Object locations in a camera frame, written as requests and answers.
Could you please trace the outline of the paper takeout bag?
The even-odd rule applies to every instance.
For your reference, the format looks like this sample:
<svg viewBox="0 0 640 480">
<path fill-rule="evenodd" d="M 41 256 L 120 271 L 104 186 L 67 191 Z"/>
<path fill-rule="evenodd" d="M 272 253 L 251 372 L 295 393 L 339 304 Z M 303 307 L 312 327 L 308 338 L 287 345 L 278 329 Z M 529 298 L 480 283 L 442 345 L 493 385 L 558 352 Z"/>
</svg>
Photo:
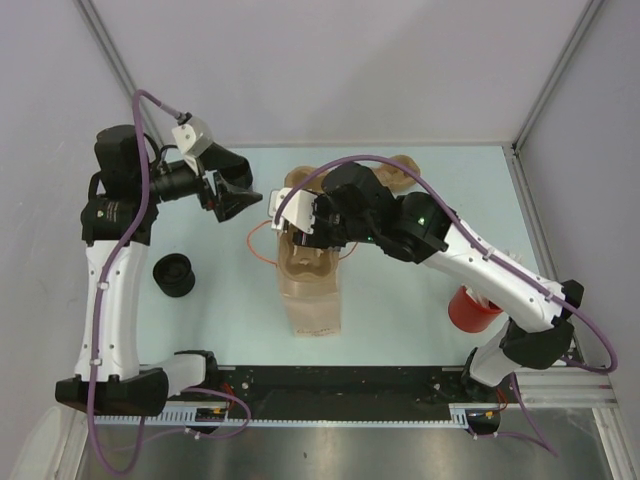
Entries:
<svg viewBox="0 0 640 480">
<path fill-rule="evenodd" d="M 341 293 L 339 287 L 339 266 L 337 281 L 326 283 L 304 283 L 287 279 L 277 266 L 277 254 L 273 259 L 259 254 L 252 245 L 252 237 L 260 229 L 270 225 L 265 220 L 256 225 L 246 236 L 249 251 L 258 260 L 275 267 L 276 280 L 286 316 L 297 337 L 326 337 L 341 333 Z M 348 252 L 339 252 L 339 265 L 351 256 L 355 247 Z"/>
</svg>

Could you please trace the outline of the brown pulp cup carrier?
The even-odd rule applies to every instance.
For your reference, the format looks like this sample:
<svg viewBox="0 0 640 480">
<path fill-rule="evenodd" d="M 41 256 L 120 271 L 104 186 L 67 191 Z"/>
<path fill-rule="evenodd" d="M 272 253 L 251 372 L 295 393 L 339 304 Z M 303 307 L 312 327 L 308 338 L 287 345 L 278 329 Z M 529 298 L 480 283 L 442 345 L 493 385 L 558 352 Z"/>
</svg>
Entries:
<svg viewBox="0 0 640 480">
<path fill-rule="evenodd" d="M 277 266 L 287 279 L 304 283 L 337 281 L 339 252 L 298 246 L 288 234 L 278 237 Z"/>
</svg>

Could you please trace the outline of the tall black tumbler cup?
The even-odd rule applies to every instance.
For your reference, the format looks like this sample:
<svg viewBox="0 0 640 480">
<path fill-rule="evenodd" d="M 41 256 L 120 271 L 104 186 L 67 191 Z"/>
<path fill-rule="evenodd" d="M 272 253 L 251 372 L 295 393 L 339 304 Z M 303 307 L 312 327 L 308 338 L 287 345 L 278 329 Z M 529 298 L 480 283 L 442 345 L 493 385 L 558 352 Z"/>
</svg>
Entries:
<svg viewBox="0 0 640 480">
<path fill-rule="evenodd" d="M 253 189 L 253 173 L 249 161 L 242 156 L 229 160 L 219 169 L 220 175 L 231 185 L 246 189 Z"/>
</svg>

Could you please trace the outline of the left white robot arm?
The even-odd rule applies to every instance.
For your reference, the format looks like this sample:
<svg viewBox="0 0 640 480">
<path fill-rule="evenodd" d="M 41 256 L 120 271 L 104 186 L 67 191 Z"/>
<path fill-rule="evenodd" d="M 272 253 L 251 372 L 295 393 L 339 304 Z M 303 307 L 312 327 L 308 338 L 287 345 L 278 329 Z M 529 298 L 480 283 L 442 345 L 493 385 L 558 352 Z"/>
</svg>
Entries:
<svg viewBox="0 0 640 480">
<path fill-rule="evenodd" d="M 74 374 L 57 381 L 55 398 L 84 413 L 146 417 L 185 389 L 210 399 L 221 387 L 210 351 L 178 351 L 141 365 L 140 281 L 159 204 L 195 196 L 202 209 L 227 221 L 262 199 L 249 161 L 205 141 L 168 163 L 152 138 L 138 139 L 127 124 L 100 131 L 94 153 L 100 169 L 81 213 L 89 278 L 85 331 Z"/>
</svg>

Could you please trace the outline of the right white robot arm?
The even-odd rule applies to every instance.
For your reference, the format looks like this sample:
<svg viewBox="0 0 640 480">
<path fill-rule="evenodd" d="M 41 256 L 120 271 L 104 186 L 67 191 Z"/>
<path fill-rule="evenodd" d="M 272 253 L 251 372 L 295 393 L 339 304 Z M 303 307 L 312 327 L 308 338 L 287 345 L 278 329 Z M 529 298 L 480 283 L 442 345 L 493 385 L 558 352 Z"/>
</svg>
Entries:
<svg viewBox="0 0 640 480">
<path fill-rule="evenodd" d="M 568 353 L 570 318 L 582 303 L 583 285 L 522 267 L 480 240 L 433 195 L 396 195 L 369 168 L 348 162 L 328 173 L 320 192 L 294 188 L 282 205 L 296 210 L 286 219 L 297 229 L 296 245 L 327 250 L 374 244 L 391 258 L 457 279 L 507 314 L 499 333 L 467 357 L 461 388 L 469 399 L 484 401 L 515 370 L 546 370 Z"/>
</svg>

